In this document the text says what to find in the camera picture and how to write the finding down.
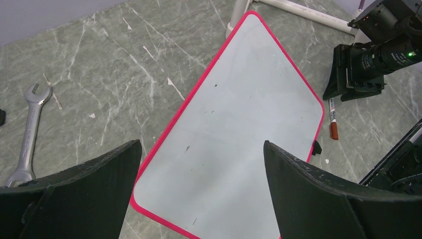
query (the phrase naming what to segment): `red border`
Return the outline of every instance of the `red border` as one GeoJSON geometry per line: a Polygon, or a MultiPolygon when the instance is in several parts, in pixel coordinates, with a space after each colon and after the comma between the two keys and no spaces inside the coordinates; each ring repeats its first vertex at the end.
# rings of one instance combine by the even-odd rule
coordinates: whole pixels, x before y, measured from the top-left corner
{"type": "MultiPolygon", "coordinates": [[[[185,101],[182,103],[182,105],[180,106],[180,108],[177,110],[176,114],[173,116],[173,118],[171,119],[170,123],[167,125],[167,127],[164,129],[163,133],[160,135],[160,137],[158,138],[157,142],[154,144],[154,146],[152,147],[151,151],[148,153],[148,155],[146,156],[145,160],[142,162],[141,166],[139,167],[139,171],[138,171],[138,175],[136,176],[136,180],[135,180],[135,184],[138,181],[138,179],[140,178],[140,176],[142,175],[142,173],[145,171],[146,167],[148,166],[148,164],[151,162],[152,158],[154,157],[154,155],[157,153],[158,149],[160,148],[160,146],[162,145],[162,143],[164,142],[165,138],[167,137],[167,135],[170,133],[170,131],[172,130],[173,126],[176,124],[177,120],[180,118],[180,116],[182,115],[183,111],[186,109],[186,107],[188,106],[189,102],[192,100],[192,98],[194,97],[195,93],[198,91],[199,87],[202,85],[202,82],[204,82],[205,78],[207,77],[207,75],[210,73],[211,69],[214,67],[214,65],[216,64],[216,62],[218,61],[218,59],[220,58],[221,54],[224,52],[224,50],[226,49],[227,45],[229,44],[229,42],[231,41],[231,39],[234,37],[234,35],[236,34],[236,32],[239,30],[240,26],[242,25],[242,23],[245,21],[246,17],[249,15],[255,15],[259,18],[259,20],[262,22],[262,24],[264,25],[264,27],[268,30],[268,32],[270,33],[270,35],[273,37],[274,41],[277,43],[277,45],[280,47],[280,49],[282,50],[282,52],[286,55],[287,59],[290,61],[290,63],[292,64],[292,66],[295,68],[295,70],[297,71],[297,73],[300,75],[300,77],[303,79],[304,83],[309,87],[309,89],[311,90],[312,94],[315,96],[315,98],[318,100],[318,102],[321,104],[321,108],[322,108],[322,117],[321,120],[319,122],[319,126],[318,126],[318,130],[316,132],[314,141],[317,139],[317,136],[319,134],[319,130],[321,129],[321,125],[322,125],[322,120],[324,119],[324,107],[322,105],[321,100],[319,99],[319,97],[315,94],[314,90],[311,88],[311,86],[309,85],[309,83],[305,80],[305,78],[303,77],[302,73],[299,71],[299,69],[297,68],[297,66],[294,64],[294,62],[292,61],[292,59],[290,58],[290,56],[287,54],[286,50],[284,50],[284,48],[281,46],[280,42],[278,41],[278,39],[276,38],[276,36],[271,32],[270,28],[268,27],[268,25],[264,22],[264,20],[262,19],[262,17],[255,11],[248,11],[247,13],[245,13],[245,15],[243,15],[243,17],[239,20],[239,23],[236,25],[236,27],[233,29],[232,33],[228,36],[227,40],[224,42],[223,46],[221,47],[221,49],[218,51],[217,55],[215,55],[215,57],[212,59],[211,63],[208,65],[208,67],[205,69],[204,73],[202,74],[202,76],[200,77],[200,79],[198,80],[198,82],[196,83],[196,85],[193,87],[193,89],[191,90],[191,92],[189,93],[189,95],[186,97],[185,101]]],[[[310,151],[309,151],[309,156],[306,160],[306,162],[309,162],[309,159],[311,158],[311,153],[312,153],[312,149],[314,147],[312,146],[310,151]]],[[[186,230],[172,224],[171,222],[153,214],[150,211],[147,211],[146,209],[140,207],[139,205],[137,205],[134,197],[133,197],[133,191],[132,191],[132,196],[130,197],[130,205],[139,213],[149,217],[150,219],[162,224],[163,226],[166,226],[178,233],[180,233],[181,235],[188,237],[190,239],[200,239],[199,237],[197,237],[196,235],[187,232],[186,230]]]]}

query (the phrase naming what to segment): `wrench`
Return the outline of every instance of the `wrench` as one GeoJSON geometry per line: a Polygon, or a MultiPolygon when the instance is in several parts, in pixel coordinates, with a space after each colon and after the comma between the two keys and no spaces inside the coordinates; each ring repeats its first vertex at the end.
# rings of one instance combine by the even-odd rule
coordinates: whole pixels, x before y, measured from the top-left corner
{"type": "Polygon", "coordinates": [[[25,99],[29,103],[28,119],[26,120],[25,133],[22,147],[20,148],[19,162],[15,171],[7,178],[6,187],[16,181],[31,181],[35,179],[32,171],[32,156],[34,154],[35,139],[37,137],[39,117],[42,106],[50,99],[53,90],[48,87],[41,95],[35,94],[38,84],[34,84],[25,92],[25,99]]]}

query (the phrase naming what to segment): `white board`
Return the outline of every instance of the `white board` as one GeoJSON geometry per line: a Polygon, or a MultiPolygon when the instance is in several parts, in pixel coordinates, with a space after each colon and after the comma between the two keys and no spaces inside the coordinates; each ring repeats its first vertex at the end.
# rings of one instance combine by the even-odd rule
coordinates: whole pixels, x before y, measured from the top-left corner
{"type": "Polygon", "coordinates": [[[130,203],[188,238],[278,239],[264,141],[307,161],[323,114],[268,26],[247,12],[142,163],[130,203]]]}

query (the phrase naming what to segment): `gray marble surface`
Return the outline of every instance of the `gray marble surface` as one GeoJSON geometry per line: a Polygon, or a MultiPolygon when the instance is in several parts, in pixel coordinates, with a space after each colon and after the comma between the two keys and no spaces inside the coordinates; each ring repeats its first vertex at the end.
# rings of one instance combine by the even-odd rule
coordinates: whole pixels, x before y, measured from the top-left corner
{"type": "MultiPolygon", "coordinates": [[[[350,20],[331,0],[296,2],[350,20]]],[[[16,167],[28,110],[23,93],[33,83],[40,90],[53,86],[56,96],[41,114],[33,158],[37,177],[130,139],[141,139],[147,153],[182,103],[175,87],[185,97],[223,44],[233,4],[136,0],[1,47],[0,108],[7,120],[0,127],[0,182],[16,167]]],[[[263,16],[322,97],[333,48],[353,38],[263,3],[250,8],[263,16]]],[[[329,138],[325,114],[318,137],[322,154],[310,163],[360,181],[422,117],[421,80],[420,73],[405,69],[386,77],[379,96],[337,99],[340,140],[329,138]]],[[[120,238],[183,237],[128,207],[120,238]]]]}

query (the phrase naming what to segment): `pen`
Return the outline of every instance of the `pen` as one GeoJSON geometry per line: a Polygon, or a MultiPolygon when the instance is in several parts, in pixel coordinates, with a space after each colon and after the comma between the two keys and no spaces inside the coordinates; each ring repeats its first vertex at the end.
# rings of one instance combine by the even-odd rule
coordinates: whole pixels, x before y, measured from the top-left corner
{"type": "Polygon", "coordinates": [[[330,106],[330,137],[334,140],[338,140],[338,131],[337,131],[337,120],[335,119],[335,107],[334,107],[334,98],[329,99],[330,106]]]}

